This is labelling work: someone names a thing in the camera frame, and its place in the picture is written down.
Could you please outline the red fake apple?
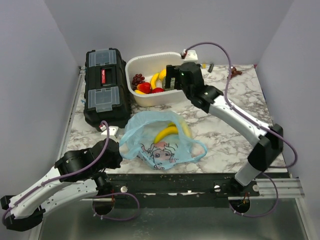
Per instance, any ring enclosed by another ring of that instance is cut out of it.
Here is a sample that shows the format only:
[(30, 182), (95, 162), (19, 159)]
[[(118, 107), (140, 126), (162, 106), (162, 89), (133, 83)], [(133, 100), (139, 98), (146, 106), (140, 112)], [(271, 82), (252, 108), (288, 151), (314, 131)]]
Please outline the red fake apple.
[(136, 88), (137, 88), (136, 89), (137, 91), (140, 91), (140, 92), (142, 92), (144, 94), (150, 94), (152, 92), (152, 90), (153, 90), (152, 86), (151, 86), (151, 84), (149, 82), (140, 83), (140, 84), (137, 85)]

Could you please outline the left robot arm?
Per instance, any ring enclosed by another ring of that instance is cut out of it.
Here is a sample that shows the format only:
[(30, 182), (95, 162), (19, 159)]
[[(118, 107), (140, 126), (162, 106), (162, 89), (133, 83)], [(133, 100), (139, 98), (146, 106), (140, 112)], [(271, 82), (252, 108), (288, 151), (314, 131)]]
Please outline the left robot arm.
[(2, 224), (8, 230), (24, 232), (64, 205), (84, 198), (107, 197), (113, 187), (104, 171), (119, 168), (122, 160), (119, 143), (112, 139), (101, 140), (93, 147), (67, 151), (34, 185), (22, 193), (0, 199), (5, 211)]

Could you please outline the red orange fake strawberry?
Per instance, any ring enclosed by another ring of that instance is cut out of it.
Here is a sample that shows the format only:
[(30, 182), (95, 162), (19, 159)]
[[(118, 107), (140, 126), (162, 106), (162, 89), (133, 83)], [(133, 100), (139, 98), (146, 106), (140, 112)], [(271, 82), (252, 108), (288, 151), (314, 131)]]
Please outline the red orange fake strawberry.
[(162, 92), (164, 92), (165, 90), (163, 89), (163, 88), (161, 88), (161, 87), (156, 87), (156, 88), (154, 88), (153, 90), (152, 90), (152, 94), (155, 94), (155, 93), (162, 93)]

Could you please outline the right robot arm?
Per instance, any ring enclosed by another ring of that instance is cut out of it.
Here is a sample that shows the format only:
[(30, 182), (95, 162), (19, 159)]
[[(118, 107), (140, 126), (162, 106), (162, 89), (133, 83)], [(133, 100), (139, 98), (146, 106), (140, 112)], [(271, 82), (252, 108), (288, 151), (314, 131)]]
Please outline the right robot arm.
[(234, 175), (230, 191), (241, 196), (259, 174), (265, 172), (283, 151), (283, 128), (260, 121), (231, 103), (226, 94), (204, 82), (201, 67), (194, 62), (167, 65), (165, 86), (183, 91), (198, 109), (213, 115), (240, 133), (253, 147), (247, 163)]

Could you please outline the green netted fake melon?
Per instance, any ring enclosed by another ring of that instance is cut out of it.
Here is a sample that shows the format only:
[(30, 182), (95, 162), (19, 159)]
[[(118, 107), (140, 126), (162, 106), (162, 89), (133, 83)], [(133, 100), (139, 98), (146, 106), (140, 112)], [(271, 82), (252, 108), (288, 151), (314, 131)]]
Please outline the green netted fake melon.
[(162, 88), (165, 91), (171, 91), (175, 89), (175, 83), (176, 83), (176, 78), (175, 77), (170, 77), (170, 78), (164, 78), (162, 81)]

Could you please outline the blue printed plastic bag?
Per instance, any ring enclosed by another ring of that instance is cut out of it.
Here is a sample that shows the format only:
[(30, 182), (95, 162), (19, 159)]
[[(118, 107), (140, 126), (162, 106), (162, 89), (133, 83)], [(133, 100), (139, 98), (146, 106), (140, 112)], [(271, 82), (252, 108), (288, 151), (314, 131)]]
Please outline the blue printed plastic bag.
[[(208, 149), (199, 140), (187, 137), (179, 124), (184, 120), (173, 111), (142, 111), (126, 124), (119, 141), (124, 159), (139, 158), (156, 170), (169, 170), (177, 164), (198, 162)], [(163, 129), (176, 126), (178, 134), (171, 134), (154, 144), (156, 135)]]

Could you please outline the dark red fake grapes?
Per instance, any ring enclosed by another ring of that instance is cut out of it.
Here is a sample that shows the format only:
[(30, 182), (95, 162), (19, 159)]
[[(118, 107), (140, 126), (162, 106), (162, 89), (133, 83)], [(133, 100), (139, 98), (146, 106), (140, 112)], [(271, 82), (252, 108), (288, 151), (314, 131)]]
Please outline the dark red fake grapes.
[(131, 81), (132, 89), (136, 90), (139, 84), (145, 83), (145, 77), (141, 73), (137, 73)]

